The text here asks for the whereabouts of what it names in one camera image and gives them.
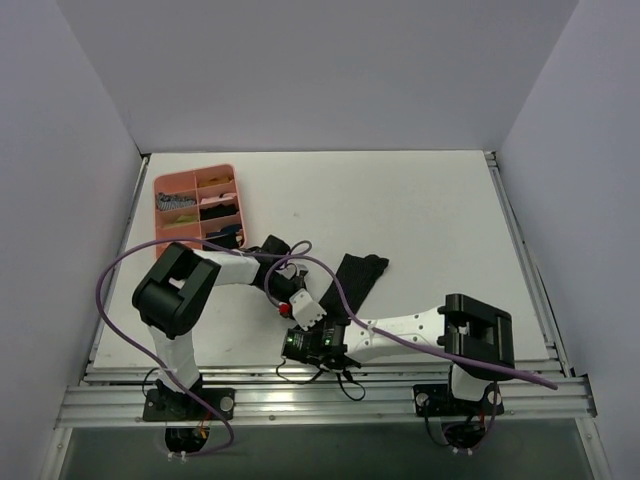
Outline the black striped underwear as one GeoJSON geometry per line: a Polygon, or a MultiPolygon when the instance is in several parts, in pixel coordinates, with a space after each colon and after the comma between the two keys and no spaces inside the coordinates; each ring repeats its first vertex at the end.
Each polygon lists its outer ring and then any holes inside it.
{"type": "MultiPolygon", "coordinates": [[[[377,281],[384,274],[389,260],[375,254],[358,257],[345,254],[336,272],[336,277],[342,286],[347,303],[353,313],[358,313],[367,296],[377,281]]],[[[321,300],[328,318],[342,318],[347,316],[338,288],[331,283],[321,300]]]]}

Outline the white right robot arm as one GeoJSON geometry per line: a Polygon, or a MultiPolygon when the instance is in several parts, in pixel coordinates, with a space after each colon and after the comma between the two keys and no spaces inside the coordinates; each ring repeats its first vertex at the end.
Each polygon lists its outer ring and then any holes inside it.
{"type": "Polygon", "coordinates": [[[426,349],[473,362],[451,363],[443,391],[455,412],[469,411],[491,383],[514,378],[511,315],[460,293],[446,295],[442,306],[405,316],[357,323],[343,314],[327,315],[307,330],[288,330],[282,357],[338,373],[426,349]]]}

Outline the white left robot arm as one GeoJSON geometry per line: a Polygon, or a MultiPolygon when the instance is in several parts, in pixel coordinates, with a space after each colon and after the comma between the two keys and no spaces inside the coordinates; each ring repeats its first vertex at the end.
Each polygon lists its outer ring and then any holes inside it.
{"type": "Polygon", "coordinates": [[[132,305],[151,333],[162,372],[157,388],[167,393],[165,405],[179,419],[194,417],[202,405],[196,389],[201,374],[196,365],[192,330],[214,288],[255,287],[277,305],[288,304],[306,289],[300,273],[285,275],[271,268],[289,252],[282,240],[269,236],[260,247],[215,251],[194,249],[183,242],[168,244],[132,296],[132,305]]]}

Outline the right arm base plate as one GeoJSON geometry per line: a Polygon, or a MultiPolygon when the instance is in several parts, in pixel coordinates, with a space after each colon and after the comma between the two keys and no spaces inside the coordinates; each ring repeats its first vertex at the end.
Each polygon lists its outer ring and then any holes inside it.
{"type": "Polygon", "coordinates": [[[412,387],[415,413],[418,417],[455,417],[455,416],[497,416],[503,415],[505,408],[497,390],[497,406],[494,406],[494,384],[486,386],[481,398],[477,401],[458,399],[453,396],[446,383],[416,384],[412,387]]]}

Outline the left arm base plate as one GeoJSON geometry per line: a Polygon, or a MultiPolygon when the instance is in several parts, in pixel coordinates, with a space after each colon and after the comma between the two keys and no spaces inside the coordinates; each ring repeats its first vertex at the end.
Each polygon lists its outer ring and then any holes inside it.
{"type": "MultiPolygon", "coordinates": [[[[233,418],[235,390],[230,388],[204,388],[195,394],[226,419],[233,418]]],[[[145,422],[188,422],[217,420],[207,408],[184,392],[153,388],[146,392],[142,419],[145,422]]]]}

